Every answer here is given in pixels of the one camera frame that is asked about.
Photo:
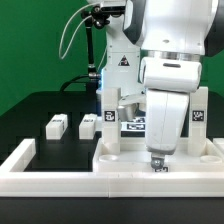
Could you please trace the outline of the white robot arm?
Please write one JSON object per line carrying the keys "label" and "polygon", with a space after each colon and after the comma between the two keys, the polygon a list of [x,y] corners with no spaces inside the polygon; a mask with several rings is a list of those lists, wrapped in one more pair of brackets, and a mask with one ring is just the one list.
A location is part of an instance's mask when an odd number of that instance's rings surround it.
{"label": "white robot arm", "polygon": [[122,10],[123,33],[148,52],[139,76],[145,88],[145,146],[151,167],[164,167],[177,147],[189,97],[197,91],[205,40],[221,20],[224,0],[89,0],[102,13]]}

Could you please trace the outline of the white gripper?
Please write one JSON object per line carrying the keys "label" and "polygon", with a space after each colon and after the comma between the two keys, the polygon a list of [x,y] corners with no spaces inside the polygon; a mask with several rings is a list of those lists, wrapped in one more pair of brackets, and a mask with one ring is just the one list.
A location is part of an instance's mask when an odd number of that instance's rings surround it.
{"label": "white gripper", "polygon": [[122,97],[117,112],[122,122],[133,120],[139,111],[146,111],[145,144],[151,154],[151,167],[161,169],[165,155],[172,155],[177,147],[186,112],[189,95],[158,90],[146,91]]}

